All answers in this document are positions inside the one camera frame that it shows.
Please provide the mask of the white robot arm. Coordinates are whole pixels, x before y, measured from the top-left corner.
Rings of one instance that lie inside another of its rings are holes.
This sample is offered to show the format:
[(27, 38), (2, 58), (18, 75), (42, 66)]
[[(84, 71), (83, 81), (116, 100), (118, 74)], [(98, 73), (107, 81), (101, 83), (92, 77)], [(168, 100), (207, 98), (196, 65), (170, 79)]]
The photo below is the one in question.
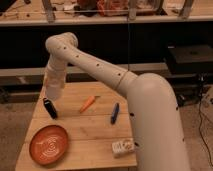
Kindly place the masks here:
[(180, 112), (168, 81), (154, 73), (136, 75), (78, 49), (71, 33), (49, 37), (45, 95), (62, 95), (66, 68), (73, 64), (126, 98), (138, 171), (191, 171)]

